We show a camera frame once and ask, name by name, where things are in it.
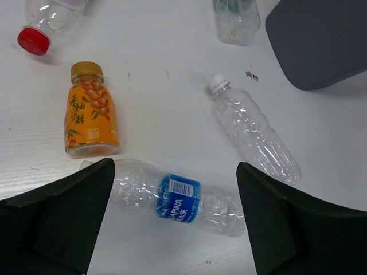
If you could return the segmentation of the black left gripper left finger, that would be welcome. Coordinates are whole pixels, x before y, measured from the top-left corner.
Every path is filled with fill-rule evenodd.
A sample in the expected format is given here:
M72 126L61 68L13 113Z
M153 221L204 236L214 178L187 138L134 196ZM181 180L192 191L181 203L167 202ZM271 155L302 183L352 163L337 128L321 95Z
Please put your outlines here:
M86 274L114 176L104 158L1 200L1 274Z

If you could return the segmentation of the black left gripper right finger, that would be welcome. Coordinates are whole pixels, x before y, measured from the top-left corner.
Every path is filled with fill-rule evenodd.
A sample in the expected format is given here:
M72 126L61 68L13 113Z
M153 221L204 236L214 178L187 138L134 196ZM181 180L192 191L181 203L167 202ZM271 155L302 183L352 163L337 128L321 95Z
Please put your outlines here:
M366 273L366 212L313 197L246 162L236 177L257 274Z

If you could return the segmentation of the clear bottle blue label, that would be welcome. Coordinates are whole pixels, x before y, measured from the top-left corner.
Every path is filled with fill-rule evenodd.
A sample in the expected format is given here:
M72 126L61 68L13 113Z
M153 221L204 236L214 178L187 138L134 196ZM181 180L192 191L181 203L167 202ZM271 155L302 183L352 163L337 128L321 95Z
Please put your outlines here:
M118 209L148 210L219 235L239 237L246 229L237 192L168 173L141 160L115 161L110 200Z

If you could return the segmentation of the orange juice bottle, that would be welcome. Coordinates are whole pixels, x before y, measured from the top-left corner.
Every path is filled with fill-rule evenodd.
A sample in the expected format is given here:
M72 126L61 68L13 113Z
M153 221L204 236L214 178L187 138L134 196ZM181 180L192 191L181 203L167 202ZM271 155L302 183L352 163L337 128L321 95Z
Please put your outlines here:
M64 119L65 152L74 158L118 152L116 109L102 68L90 61L75 63L71 83Z

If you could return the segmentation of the clear bottle white cap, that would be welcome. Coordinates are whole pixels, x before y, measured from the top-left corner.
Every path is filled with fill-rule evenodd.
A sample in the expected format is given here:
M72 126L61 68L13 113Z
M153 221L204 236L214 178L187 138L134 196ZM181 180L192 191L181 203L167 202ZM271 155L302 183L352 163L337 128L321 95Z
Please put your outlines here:
M223 74L208 81L213 112L245 162L272 178L295 185L302 177L299 164L251 95L232 88Z

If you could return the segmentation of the clear bottle red cap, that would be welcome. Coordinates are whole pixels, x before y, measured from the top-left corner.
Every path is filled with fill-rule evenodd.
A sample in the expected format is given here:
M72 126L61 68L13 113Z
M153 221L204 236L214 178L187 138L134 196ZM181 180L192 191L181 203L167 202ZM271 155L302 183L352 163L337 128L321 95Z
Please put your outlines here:
M26 24L17 42L35 56L47 54L52 44L59 44L83 15L87 1L26 1Z

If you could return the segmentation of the clear bottle green white label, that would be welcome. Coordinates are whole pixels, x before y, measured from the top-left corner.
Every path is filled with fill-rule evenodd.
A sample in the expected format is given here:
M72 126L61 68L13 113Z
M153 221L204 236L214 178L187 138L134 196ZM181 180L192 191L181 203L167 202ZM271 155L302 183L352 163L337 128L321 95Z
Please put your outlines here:
M247 46L260 28L255 0L213 1L216 30L221 42Z

